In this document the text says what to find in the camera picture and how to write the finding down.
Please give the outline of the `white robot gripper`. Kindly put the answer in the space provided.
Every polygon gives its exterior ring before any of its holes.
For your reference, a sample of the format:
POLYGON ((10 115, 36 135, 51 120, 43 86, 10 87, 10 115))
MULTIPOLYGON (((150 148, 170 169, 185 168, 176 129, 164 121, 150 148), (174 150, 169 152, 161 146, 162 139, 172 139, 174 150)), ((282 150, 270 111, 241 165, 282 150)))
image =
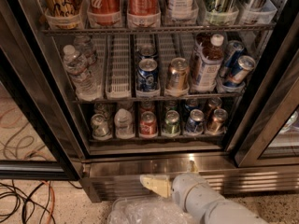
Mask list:
POLYGON ((214 207, 225 199, 201 177, 195 161, 189 161, 190 173, 175 177, 173 183, 168 175, 141 175, 140 183, 161 197, 169 198, 195 220, 202 222, 214 207))

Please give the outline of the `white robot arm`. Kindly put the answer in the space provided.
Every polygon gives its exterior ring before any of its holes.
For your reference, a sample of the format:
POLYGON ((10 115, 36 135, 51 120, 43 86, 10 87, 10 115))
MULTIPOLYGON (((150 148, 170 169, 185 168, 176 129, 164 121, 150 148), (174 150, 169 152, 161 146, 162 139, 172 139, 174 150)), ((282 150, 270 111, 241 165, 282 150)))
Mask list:
POLYGON ((185 173, 173 180, 169 175, 141 175, 140 183, 172 201, 199 224, 268 224, 247 207, 225 199, 210 187, 199 173, 194 161, 190 161, 185 173))

